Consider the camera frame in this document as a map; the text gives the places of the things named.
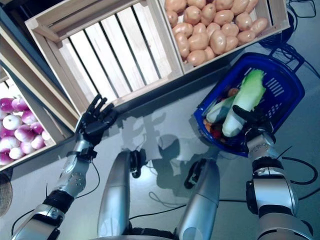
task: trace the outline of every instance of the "table surface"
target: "table surface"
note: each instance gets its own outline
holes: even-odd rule
[[[299,8],[309,14],[309,8]],[[320,70],[319,15],[312,19],[299,19],[298,28],[289,43]],[[268,53],[258,43],[247,47],[246,52]],[[183,182],[194,161],[201,158],[216,158],[220,171],[220,197],[224,199],[245,199],[246,181],[251,179],[252,168],[248,159],[221,152],[205,142],[197,131],[192,116],[197,105],[209,93],[226,69],[211,76],[190,83],[161,98],[129,111],[121,116],[102,142],[96,147],[94,160],[101,177],[97,190],[77,199],[72,204],[62,223],[60,240],[88,240],[97,236],[98,213],[102,193],[113,160],[123,149],[145,149],[147,166],[142,168],[141,177],[131,178],[130,216],[154,213],[187,203],[191,190]],[[298,71],[305,97],[287,121],[276,133],[279,152],[293,145],[287,156],[303,159],[320,169],[320,79],[317,79],[304,64]],[[0,217],[0,239],[10,238],[12,223],[23,213],[42,203],[46,184],[50,191],[65,163],[64,156],[74,146],[72,141],[59,145],[45,155],[36,157],[13,169],[13,200],[6,215]],[[285,161],[288,177],[304,181],[312,172],[304,166]],[[84,193],[97,184],[97,175],[90,167]],[[320,181],[307,186],[297,186],[299,196],[319,187]],[[184,208],[132,221],[135,227],[158,228],[173,231],[184,212]],[[314,239],[320,240],[320,197],[314,195],[300,202],[297,215],[311,223]],[[255,239],[258,217],[251,214],[245,203],[221,202],[217,211],[211,239]]]

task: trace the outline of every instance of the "blue basket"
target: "blue basket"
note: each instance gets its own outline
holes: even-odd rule
[[[295,56],[298,60],[298,66],[294,70],[291,70],[281,61],[272,57],[274,52],[275,50],[269,56],[259,53],[245,53],[242,55],[225,78],[212,89],[197,107],[194,117],[197,121],[198,129],[201,135],[210,143],[224,151],[240,156],[248,156],[244,131],[235,137],[227,138],[226,142],[222,143],[214,139],[206,130],[204,118],[209,107],[225,98],[229,89],[239,88],[244,77],[253,69],[260,69],[265,73],[263,86],[266,88],[266,91],[258,106],[270,119],[274,128],[273,133],[280,128],[304,97],[304,87],[295,72],[305,60],[296,53],[298,54],[298,56]]]

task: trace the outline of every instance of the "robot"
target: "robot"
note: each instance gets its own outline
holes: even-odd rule
[[[94,148],[117,118],[114,106],[97,95],[76,127],[76,143],[60,178],[42,204],[17,229],[12,240],[56,240],[59,226],[77,195],[86,186],[86,172],[96,157]],[[238,106],[234,112],[249,124],[246,131],[252,179],[246,183],[248,209],[258,215],[257,240],[312,240],[311,229],[296,217],[298,198],[275,151],[272,125],[261,115]],[[125,150],[116,157],[103,192],[98,238],[92,240],[209,240],[219,204],[220,176],[216,162],[202,159],[189,171],[187,188],[194,186],[186,210],[173,233],[132,227],[129,221],[130,183],[141,174],[141,153]]]

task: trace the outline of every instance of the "basket handle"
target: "basket handle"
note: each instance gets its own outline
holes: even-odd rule
[[[298,61],[298,65],[294,69],[291,69],[294,73],[301,67],[302,64],[305,63],[304,57],[301,56],[293,46],[291,46],[287,43],[282,44],[282,45],[274,48],[270,52],[269,56],[274,58],[274,53],[276,52],[277,49],[282,49],[283,51],[285,51],[286,53],[288,53],[289,55],[291,55],[292,57],[294,57]]]

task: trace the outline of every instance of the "robot forearm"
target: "robot forearm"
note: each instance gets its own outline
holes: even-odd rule
[[[258,240],[312,240],[308,226],[296,217],[298,198],[282,163],[276,159],[273,141],[261,134],[247,143],[252,180],[246,183],[249,210],[259,216]]]
[[[86,140],[76,142],[67,155],[61,176],[49,196],[38,205],[16,231],[12,240],[55,240],[65,213],[86,186],[86,173],[95,157],[93,146]]]

